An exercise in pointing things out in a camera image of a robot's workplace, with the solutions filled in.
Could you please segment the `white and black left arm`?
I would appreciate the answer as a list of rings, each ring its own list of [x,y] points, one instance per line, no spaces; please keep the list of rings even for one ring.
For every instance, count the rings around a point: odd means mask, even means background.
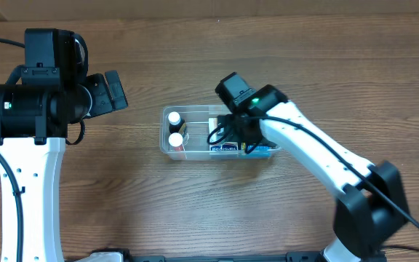
[[[68,125],[127,107],[116,71],[64,82],[17,67],[0,84],[1,260],[63,261],[60,171]]]

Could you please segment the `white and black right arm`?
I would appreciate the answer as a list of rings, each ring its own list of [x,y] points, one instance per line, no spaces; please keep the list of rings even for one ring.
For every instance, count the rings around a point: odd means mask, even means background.
[[[233,114],[240,135],[259,136],[288,151],[334,196],[335,240],[322,261],[384,261],[383,243],[407,223],[402,179],[390,162],[373,164],[312,124],[272,85],[256,91],[246,84],[219,84],[218,97]]]

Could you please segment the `dark bottle with white cap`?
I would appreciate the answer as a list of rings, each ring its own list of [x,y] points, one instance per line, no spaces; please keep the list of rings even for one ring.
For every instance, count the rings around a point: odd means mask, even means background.
[[[187,126],[185,120],[176,111],[173,111],[167,116],[169,122],[169,133],[179,133],[183,137],[187,135]]]

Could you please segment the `white and blue plaster box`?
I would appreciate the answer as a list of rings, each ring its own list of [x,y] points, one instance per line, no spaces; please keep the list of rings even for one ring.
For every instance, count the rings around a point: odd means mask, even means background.
[[[209,150],[210,151],[238,151],[239,142],[236,134],[225,123],[224,116],[209,118]]]

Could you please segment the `blue lozenge box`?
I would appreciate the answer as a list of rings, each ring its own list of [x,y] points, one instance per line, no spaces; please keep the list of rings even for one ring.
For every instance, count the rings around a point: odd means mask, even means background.
[[[247,145],[246,143],[241,144],[241,154],[240,158],[242,159],[254,159],[254,158],[269,158],[271,156],[271,147],[258,145],[253,151],[249,154],[246,154],[245,151],[249,151],[253,148],[253,145]]]

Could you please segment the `orange tube with white cap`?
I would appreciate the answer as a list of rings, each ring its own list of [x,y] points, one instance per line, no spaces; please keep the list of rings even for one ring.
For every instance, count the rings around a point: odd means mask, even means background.
[[[174,160],[187,159],[183,146],[183,136],[179,132],[172,133],[169,138],[169,155]]]

